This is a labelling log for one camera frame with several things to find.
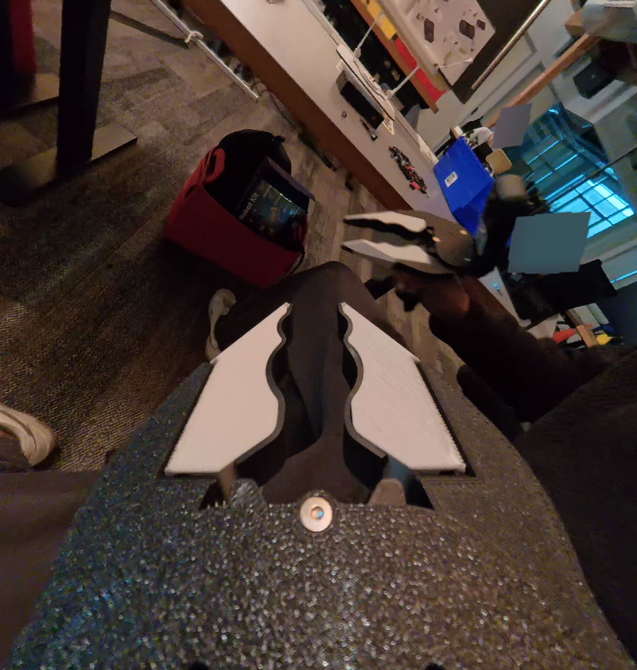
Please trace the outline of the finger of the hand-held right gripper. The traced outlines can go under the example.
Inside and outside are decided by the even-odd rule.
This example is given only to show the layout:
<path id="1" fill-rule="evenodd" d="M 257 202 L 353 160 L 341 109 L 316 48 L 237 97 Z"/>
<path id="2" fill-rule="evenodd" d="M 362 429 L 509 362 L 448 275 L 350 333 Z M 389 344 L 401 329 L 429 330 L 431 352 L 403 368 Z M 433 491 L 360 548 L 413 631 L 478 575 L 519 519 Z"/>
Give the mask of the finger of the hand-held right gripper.
<path id="1" fill-rule="evenodd" d="M 421 273 L 450 273 L 450 269 L 438 259 L 415 245 L 394 245 L 389 242 L 356 239 L 343 242 L 341 247 L 353 255 L 388 269 L 402 265 Z"/>
<path id="2" fill-rule="evenodd" d="M 381 232 L 397 230 L 397 234 L 422 234 L 428 230 L 424 218 L 398 211 L 351 214 L 345 216 L 343 221 L 359 228 Z"/>

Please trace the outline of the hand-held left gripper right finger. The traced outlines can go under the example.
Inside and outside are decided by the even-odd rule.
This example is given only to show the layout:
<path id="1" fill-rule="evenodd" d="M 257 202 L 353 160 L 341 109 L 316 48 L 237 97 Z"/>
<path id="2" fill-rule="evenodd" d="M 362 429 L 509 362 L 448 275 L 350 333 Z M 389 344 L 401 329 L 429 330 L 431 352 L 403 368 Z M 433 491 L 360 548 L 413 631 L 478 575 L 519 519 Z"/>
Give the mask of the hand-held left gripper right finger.
<path id="1" fill-rule="evenodd" d="M 416 474 L 465 474 L 457 439 L 435 401 L 419 359 L 342 302 L 343 338 L 356 367 L 345 423 L 355 441 Z"/>

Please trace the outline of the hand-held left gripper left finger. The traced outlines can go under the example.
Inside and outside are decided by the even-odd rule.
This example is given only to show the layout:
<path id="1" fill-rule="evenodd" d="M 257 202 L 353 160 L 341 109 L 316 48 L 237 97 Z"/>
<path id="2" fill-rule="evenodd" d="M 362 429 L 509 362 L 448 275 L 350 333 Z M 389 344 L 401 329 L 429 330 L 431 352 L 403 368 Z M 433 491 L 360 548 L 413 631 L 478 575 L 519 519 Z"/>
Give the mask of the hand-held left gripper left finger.
<path id="1" fill-rule="evenodd" d="M 170 452 L 166 476 L 237 477 L 237 465 L 270 444 L 283 427 L 285 401 L 273 359 L 286 343 L 284 303 L 222 351 Z"/>

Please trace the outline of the pile of small plastic pins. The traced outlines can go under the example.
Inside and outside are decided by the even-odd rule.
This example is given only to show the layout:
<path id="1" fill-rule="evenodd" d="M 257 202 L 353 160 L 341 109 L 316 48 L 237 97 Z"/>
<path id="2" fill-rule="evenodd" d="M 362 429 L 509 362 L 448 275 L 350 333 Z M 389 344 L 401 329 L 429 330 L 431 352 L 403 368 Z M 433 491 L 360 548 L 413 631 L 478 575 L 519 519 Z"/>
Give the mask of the pile of small plastic pins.
<path id="1" fill-rule="evenodd" d="M 428 191 L 425 181 L 410 162 L 408 156 L 396 146 L 389 146 L 388 151 L 391 159 L 396 163 L 398 169 L 406 179 L 409 188 L 427 196 Z"/>

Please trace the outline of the person's right forearm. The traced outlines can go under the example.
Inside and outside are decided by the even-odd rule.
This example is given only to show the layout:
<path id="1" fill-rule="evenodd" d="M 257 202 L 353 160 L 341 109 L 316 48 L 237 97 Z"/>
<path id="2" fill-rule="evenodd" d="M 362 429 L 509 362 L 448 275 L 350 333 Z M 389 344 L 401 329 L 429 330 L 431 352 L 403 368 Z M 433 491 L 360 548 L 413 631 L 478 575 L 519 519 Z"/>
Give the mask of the person's right forearm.
<path id="1" fill-rule="evenodd" d="M 430 314 L 431 332 L 523 422 L 535 422 L 633 352 L 611 344 L 565 350 L 552 339 L 538 339 L 479 280 L 458 279 L 471 301 L 468 313 L 451 320 Z"/>

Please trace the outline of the person's right hand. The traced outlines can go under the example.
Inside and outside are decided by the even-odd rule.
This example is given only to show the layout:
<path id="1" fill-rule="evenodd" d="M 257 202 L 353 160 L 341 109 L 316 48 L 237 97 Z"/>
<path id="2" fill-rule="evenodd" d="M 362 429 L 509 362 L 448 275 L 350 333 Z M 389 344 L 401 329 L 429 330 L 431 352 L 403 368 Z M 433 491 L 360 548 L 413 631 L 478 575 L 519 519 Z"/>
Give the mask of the person's right hand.
<path id="1" fill-rule="evenodd" d="M 431 315 L 445 320 L 468 313 L 470 298 L 453 274 L 429 274 L 396 265 L 391 278 L 395 294 L 407 312 L 420 304 Z"/>

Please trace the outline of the blue storage bin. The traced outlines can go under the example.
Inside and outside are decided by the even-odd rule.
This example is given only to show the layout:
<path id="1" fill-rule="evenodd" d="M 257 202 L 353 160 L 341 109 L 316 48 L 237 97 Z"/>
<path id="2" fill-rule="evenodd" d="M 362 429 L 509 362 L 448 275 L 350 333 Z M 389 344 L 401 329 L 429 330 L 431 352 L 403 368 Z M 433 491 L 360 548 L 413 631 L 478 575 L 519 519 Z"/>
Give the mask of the blue storage bin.
<path id="1" fill-rule="evenodd" d="M 434 175 L 455 220 L 476 237 L 495 179 L 465 136 L 438 159 Z"/>

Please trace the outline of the white sneaker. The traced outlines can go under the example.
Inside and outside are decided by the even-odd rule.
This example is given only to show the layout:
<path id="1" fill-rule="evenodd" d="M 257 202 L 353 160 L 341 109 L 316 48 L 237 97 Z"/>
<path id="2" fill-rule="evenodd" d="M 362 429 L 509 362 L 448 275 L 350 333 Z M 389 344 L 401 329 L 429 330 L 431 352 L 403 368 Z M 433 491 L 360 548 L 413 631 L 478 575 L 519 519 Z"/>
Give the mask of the white sneaker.
<path id="1" fill-rule="evenodd" d="M 230 312 L 236 301 L 235 294 L 229 289 L 218 289 L 210 298 L 208 304 L 209 335 L 205 345 L 205 355 L 209 362 L 221 352 L 216 341 L 216 325 L 223 316 Z"/>
<path id="2" fill-rule="evenodd" d="M 30 414 L 0 402 L 0 433 L 17 439 L 30 466 L 43 463 L 55 448 L 54 432 Z"/>

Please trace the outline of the dark printed kit box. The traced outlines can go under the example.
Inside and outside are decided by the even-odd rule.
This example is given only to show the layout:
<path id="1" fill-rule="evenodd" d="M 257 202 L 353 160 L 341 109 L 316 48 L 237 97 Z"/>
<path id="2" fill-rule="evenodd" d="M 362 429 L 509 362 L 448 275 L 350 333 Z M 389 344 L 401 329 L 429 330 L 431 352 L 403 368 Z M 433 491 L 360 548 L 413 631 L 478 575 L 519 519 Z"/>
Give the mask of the dark printed kit box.
<path id="1" fill-rule="evenodd" d="M 235 218 L 248 230 L 288 250 L 302 244 L 313 193 L 269 157 L 262 159 L 235 206 Z"/>

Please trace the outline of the black perforated plastic block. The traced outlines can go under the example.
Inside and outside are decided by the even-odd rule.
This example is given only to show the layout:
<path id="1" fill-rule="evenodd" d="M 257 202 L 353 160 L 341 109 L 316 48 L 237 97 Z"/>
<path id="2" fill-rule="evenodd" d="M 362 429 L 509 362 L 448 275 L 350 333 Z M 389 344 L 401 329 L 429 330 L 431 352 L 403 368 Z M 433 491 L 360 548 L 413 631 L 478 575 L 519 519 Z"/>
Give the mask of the black perforated plastic block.
<path id="1" fill-rule="evenodd" d="M 340 96 L 368 122 L 372 127 L 378 127 L 383 121 L 383 109 L 350 72 L 341 71 L 336 80 Z"/>

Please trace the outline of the red storage bin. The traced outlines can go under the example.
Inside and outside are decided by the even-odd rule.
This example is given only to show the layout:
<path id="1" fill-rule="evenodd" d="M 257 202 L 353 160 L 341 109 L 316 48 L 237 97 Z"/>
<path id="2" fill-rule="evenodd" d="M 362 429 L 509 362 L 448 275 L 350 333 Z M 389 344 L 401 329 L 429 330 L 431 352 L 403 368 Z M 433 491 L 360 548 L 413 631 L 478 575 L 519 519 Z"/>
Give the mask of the red storage bin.
<path id="1" fill-rule="evenodd" d="M 413 70 L 417 62 L 402 39 L 397 37 L 392 44 L 406 67 Z M 440 98 L 449 90 L 449 85 L 440 72 L 427 75 L 423 70 L 418 70 L 412 77 L 412 83 L 418 91 L 422 92 L 431 101 L 431 106 L 435 106 Z"/>

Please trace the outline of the red fabric bag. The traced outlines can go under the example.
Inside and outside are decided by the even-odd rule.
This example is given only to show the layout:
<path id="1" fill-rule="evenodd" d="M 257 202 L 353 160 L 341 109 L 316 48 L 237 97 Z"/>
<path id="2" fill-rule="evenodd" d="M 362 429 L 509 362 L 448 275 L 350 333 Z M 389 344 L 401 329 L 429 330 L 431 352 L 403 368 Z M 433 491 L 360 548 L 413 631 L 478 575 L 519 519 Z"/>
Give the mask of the red fabric bag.
<path id="1" fill-rule="evenodd" d="M 302 244 L 288 250 L 248 230 L 233 214 L 262 159 L 271 158 L 291 174 L 285 142 L 281 135 L 254 129 L 223 137 L 174 200 L 164 239 L 256 288 L 268 288 L 296 271 L 305 257 L 308 216 Z"/>

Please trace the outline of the black desk leg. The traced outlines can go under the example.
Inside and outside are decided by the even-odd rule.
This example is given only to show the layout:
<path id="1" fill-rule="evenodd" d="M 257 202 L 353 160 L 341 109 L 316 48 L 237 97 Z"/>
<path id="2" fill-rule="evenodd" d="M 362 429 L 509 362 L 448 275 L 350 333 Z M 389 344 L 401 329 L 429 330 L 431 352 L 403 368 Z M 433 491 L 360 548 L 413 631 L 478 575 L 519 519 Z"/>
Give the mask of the black desk leg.
<path id="1" fill-rule="evenodd" d="M 137 137 L 116 123 L 97 128 L 111 1 L 63 1 L 56 146 L 0 169 L 0 202 L 20 206 Z"/>

